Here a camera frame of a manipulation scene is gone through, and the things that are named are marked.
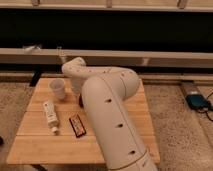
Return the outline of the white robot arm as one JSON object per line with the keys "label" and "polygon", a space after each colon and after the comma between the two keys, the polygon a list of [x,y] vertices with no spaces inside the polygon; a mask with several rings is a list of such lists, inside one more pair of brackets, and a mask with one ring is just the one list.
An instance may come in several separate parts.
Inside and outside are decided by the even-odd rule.
{"label": "white robot arm", "polygon": [[158,171],[131,121],[124,101],[140,86],[138,75],[121,67],[88,67],[77,57],[62,65],[95,133],[108,171]]}

